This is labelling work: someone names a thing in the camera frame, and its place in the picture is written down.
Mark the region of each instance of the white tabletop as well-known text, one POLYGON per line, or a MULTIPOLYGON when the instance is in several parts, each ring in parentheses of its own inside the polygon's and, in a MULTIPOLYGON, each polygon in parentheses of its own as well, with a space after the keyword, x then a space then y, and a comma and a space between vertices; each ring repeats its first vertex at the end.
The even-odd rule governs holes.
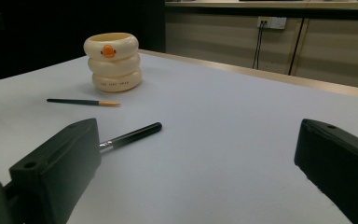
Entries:
POLYGON ((0 80, 0 182, 71 123, 96 118, 105 141, 161 122, 161 132, 103 154, 68 223, 350 223, 294 156, 302 119, 358 136, 358 96, 146 53, 141 70, 141 84, 122 93, 97 91, 86 57, 0 80))

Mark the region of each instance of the black paintbrush handle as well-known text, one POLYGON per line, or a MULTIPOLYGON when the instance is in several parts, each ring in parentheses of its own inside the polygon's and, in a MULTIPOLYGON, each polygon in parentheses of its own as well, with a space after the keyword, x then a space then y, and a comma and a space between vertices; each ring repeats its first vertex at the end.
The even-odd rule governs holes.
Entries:
POLYGON ((161 128, 162 128, 161 123, 156 122, 154 124, 151 124, 149 126, 142 128, 142 129, 138 129, 131 133, 126 133, 126 134, 123 134, 123 135, 116 137, 112 140, 103 142, 100 144, 100 150, 103 150, 107 147, 118 148, 118 147, 125 146, 131 142, 134 142, 141 138, 147 137, 150 134, 157 133, 161 130, 161 128))
POLYGON ((99 101, 91 101, 91 100, 48 99, 48 102, 72 104, 72 105, 99 105, 99 101))

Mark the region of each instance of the electrical outlet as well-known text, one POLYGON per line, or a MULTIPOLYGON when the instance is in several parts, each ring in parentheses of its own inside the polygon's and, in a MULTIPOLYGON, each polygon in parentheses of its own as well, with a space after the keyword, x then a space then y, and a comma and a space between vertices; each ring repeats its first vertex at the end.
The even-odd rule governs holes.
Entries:
POLYGON ((263 28, 269 28, 271 25, 271 17, 258 17, 257 20, 257 27, 261 26, 261 21, 265 21, 266 23, 264 24, 263 28))
POLYGON ((282 29, 284 29, 285 25, 286 25, 285 17, 272 17, 269 28, 282 30, 282 29))

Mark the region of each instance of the wall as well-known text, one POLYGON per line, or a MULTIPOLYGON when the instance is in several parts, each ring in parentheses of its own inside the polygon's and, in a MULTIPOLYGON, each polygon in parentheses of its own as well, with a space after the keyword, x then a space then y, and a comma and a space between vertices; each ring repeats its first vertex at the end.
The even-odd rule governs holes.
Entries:
MULTIPOLYGON (((252 67, 257 17, 166 13, 167 53, 219 63, 252 67)), ((297 19, 284 30, 265 29, 259 69, 284 74, 296 40, 297 19)))
POLYGON ((358 87, 358 21, 310 20, 293 73, 358 87))
MULTIPOLYGON (((166 13, 166 51, 252 67, 256 23, 257 17, 166 13)), ((300 24, 292 18, 283 31, 265 30, 259 69, 358 87, 358 21, 305 20, 299 32, 300 24)))

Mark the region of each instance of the cream stacked container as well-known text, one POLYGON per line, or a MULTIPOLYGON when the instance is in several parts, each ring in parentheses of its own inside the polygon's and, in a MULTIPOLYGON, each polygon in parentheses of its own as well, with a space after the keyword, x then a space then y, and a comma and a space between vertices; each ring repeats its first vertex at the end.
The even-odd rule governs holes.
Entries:
POLYGON ((127 33, 89 37, 83 45, 89 56, 92 83, 101 91, 118 92, 136 87, 142 80, 138 39, 127 33))

